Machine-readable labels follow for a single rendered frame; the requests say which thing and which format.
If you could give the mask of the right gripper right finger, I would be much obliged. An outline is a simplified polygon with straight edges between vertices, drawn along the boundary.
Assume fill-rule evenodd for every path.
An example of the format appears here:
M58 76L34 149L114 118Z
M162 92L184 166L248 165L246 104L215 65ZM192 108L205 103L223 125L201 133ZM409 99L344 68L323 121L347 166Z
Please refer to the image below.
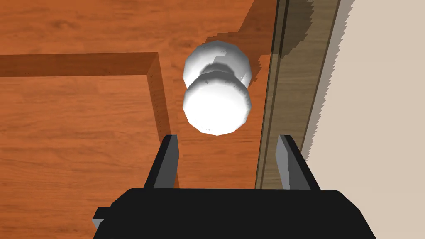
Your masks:
M292 136L279 135L275 157L284 190L320 190Z

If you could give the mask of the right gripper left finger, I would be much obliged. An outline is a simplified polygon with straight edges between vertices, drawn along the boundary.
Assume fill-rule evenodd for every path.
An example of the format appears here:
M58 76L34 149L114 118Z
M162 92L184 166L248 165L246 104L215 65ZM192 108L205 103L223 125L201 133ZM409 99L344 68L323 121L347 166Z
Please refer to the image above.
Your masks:
M176 135L166 135L147 176L144 188L174 188L179 160Z

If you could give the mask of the white round door knob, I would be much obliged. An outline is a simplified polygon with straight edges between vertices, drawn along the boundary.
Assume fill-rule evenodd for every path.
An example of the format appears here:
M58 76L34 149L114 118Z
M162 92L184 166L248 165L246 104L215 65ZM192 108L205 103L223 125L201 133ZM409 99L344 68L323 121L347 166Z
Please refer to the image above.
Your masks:
M189 124L215 136L236 131L252 107L251 78L249 60L235 45L223 41L199 45L183 70L183 111Z

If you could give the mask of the reddish brown wooden door leaf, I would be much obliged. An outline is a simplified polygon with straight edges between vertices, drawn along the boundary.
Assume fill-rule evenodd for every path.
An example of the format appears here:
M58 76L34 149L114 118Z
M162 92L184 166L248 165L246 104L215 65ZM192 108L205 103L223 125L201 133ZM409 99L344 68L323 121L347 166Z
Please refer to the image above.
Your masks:
M178 136L178 184L253 188L277 0L0 0L0 239L92 239L97 207L142 187ZM184 63L235 44L253 73L247 122L188 124Z

